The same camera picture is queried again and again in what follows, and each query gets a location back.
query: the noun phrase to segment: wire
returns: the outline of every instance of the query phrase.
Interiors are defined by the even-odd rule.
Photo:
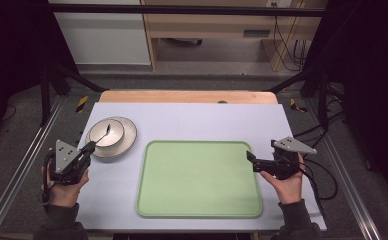
[[[331,101],[329,101],[329,102],[327,103],[327,107],[328,107],[331,103],[333,103],[333,102],[338,102],[338,103],[340,103],[340,100],[339,100],[338,98],[332,99]]]
[[[277,26],[278,26],[278,20],[277,20],[277,16],[275,16],[275,26],[274,26],[274,33],[273,33],[273,35],[274,35],[274,37],[273,37],[273,44],[274,44],[274,47],[275,47],[275,51],[278,53],[278,55],[279,55],[279,57],[280,57],[280,59],[281,59],[282,64],[284,65],[284,67],[285,67],[287,70],[293,71],[293,72],[297,72],[298,70],[290,69],[290,68],[287,67],[287,65],[285,64],[284,58],[282,57],[281,53],[279,53],[279,51],[278,51],[278,47],[276,46],[276,42],[275,42],[275,38],[276,38],[275,32],[276,32],[276,30],[277,30]]]
[[[38,197],[38,200],[41,202],[41,204],[44,206],[45,212],[48,212],[48,205],[50,204],[50,190],[52,187],[54,187],[55,184],[52,186],[49,185],[49,182],[47,181],[47,171],[48,171],[48,164],[51,162],[52,159],[54,159],[56,156],[54,150],[50,150],[50,152],[45,156],[44,158],[44,164],[42,169],[42,193],[40,197]]]
[[[341,115],[341,114],[343,114],[343,113],[344,113],[344,111],[340,111],[340,112],[334,114],[333,116],[331,116],[331,117],[328,118],[328,122],[331,122],[332,119],[336,118],[337,116],[339,116],[339,115]],[[321,123],[321,124],[319,124],[319,125],[316,125],[315,127],[312,127],[312,128],[310,128],[310,129],[308,129],[308,130],[305,130],[305,131],[303,131],[303,132],[301,132],[301,133],[294,134],[293,137],[294,137],[294,138],[297,138],[297,137],[299,137],[299,136],[302,136],[302,135],[311,133],[311,132],[315,131],[316,129],[320,128],[322,125],[323,125],[323,124]]]
[[[300,57],[297,57],[297,45],[299,43],[299,40],[296,40],[294,43],[294,50],[293,50],[293,55],[294,55],[294,62],[297,63],[299,66],[299,71],[303,70],[304,67],[304,61],[306,60],[305,52],[306,52],[306,40],[302,40],[302,46],[300,50]]]
[[[14,106],[14,105],[7,105],[7,107],[12,107],[13,108],[13,112],[11,113],[10,116],[3,118],[1,120],[1,122],[9,120],[10,118],[12,118],[14,116],[14,114],[16,114],[16,106]]]
[[[312,148],[316,147],[316,145],[318,145],[318,143],[322,140],[322,138],[325,136],[325,134],[328,132],[328,130],[325,130],[321,136],[319,136],[318,140],[316,140],[316,142],[314,144],[312,144]]]
[[[323,169],[325,172],[328,173],[328,175],[332,178],[332,181],[334,182],[334,193],[332,195],[330,195],[329,197],[321,197],[320,199],[321,200],[331,200],[331,199],[334,199],[337,194],[338,194],[338,182],[337,182],[337,179],[335,178],[334,174],[332,174],[327,168],[325,168],[323,165],[321,165],[320,163],[317,163],[315,161],[312,161],[310,159],[307,159],[307,158],[304,158],[304,161],[305,162],[308,162],[308,163],[313,163],[315,164],[316,166],[320,167],[321,169]]]
[[[322,203],[320,200],[322,200],[320,197],[319,197],[319,189],[318,189],[318,184],[316,184],[315,180],[313,179],[312,176],[310,176],[306,171],[304,171],[303,169],[301,169],[301,167],[299,167],[299,171],[303,173],[303,175],[305,175],[309,180],[310,180],[310,186],[312,187],[312,190],[313,190],[313,193],[314,193],[314,196],[315,196],[315,201],[316,201],[316,204],[318,205],[318,208],[319,208],[319,211],[321,212],[322,214],[322,217],[325,218],[325,211],[324,211],[324,208],[322,206]]]
[[[290,31],[288,32],[288,36],[291,35],[291,33],[292,33],[293,29],[294,29],[294,24],[295,24],[296,20],[297,20],[297,17],[294,17],[294,21],[293,21],[293,23],[291,24],[291,28],[290,28]],[[276,40],[275,32],[276,32],[276,31],[278,31],[278,34],[279,34],[279,36],[281,37],[282,42],[284,43],[284,47],[285,47],[285,49],[287,50],[287,53],[288,53],[288,56],[290,57],[290,60],[294,63],[294,65],[296,65],[296,66],[299,68],[298,70],[290,69],[290,68],[288,68],[287,65],[285,64],[285,61],[284,61],[282,55],[280,54],[280,52],[278,51],[278,47],[276,46],[276,42],[275,42],[275,40]],[[274,32],[273,32],[273,44],[274,44],[274,47],[275,47],[276,52],[278,53],[278,55],[279,55],[279,57],[280,57],[280,59],[281,59],[282,64],[284,65],[284,67],[285,67],[287,70],[289,70],[289,71],[294,71],[294,72],[301,71],[302,65],[299,64],[299,63],[291,56],[290,50],[289,50],[289,48],[288,48],[288,46],[287,46],[287,42],[284,40],[284,37],[282,36],[281,31],[279,30],[279,26],[278,26],[278,16],[275,16],[275,26],[274,26]]]
[[[310,138],[310,139],[301,140],[301,142],[310,142],[310,141],[316,140],[316,139],[320,138],[320,137],[321,137],[321,135],[322,135],[322,134],[320,134],[319,136],[316,136],[316,137]]]
[[[307,168],[307,170],[309,170],[310,175],[312,175],[312,178],[313,178],[313,177],[314,177],[314,174],[313,174],[312,169],[311,169],[309,166],[307,166],[306,164],[304,164],[304,163],[300,163],[300,164],[303,165],[305,168]]]

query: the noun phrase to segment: person's arm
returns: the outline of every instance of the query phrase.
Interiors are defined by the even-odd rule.
[[[47,181],[50,177],[47,170]],[[81,181],[75,185],[55,185],[50,191],[47,221],[34,231],[34,240],[88,240],[88,235],[81,223],[76,222],[79,204],[79,191],[88,182],[88,169]]]
[[[304,169],[303,158],[299,154],[300,167]],[[279,235],[272,239],[279,240],[315,240],[321,239],[319,225],[312,223],[304,200],[301,197],[301,172],[285,180],[278,180],[269,173],[262,171],[260,175],[274,188],[280,200],[279,207],[284,216],[285,225],[279,230]]]

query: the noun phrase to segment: white cabinet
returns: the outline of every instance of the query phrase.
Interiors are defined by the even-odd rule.
[[[138,0],[49,0],[50,3],[128,4]],[[151,65],[142,14],[55,13],[78,65]]]

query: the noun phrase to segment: human hand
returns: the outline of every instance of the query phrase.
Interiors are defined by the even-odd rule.
[[[300,168],[304,170],[304,161],[300,154],[299,161]],[[301,171],[285,180],[278,180],[266,171],[261,171],[260,175],[275,188],[278,198],[282,204],[295,203],[302,199],[301,190],[303,173]]]
[[[52,181],[50,179],[49,168],[50,165],[47,167],[47,183],[50,186]],[[53,185],[50,190],[50,204],[60,207],[74,207],[78,200],[79,192],[82,186],[84,186],[88,181],[88,169],[86,169],[81,180],[77,184],[67,186],[61,184]]]

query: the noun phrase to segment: black curtain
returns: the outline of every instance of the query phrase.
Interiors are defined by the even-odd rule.
[[[354,6],[344,0],[330,3],[336,8]],[[340,23],[322,21],[306,67],[315,63]],[[388,0],[363,0],[340,34],[330,45],[336,51],[326,56],[324,69],[330,82],[343,83],[348,124],[371,167],[388,182]]]
[[[78,73],[54,14],[25,7],[34,2],[48,0],[0,1],[0,121],[9,97],[40,84],[44,67],[60,63]],[[48,77],[60,94],[69,90],[62,74],[49,68]]]

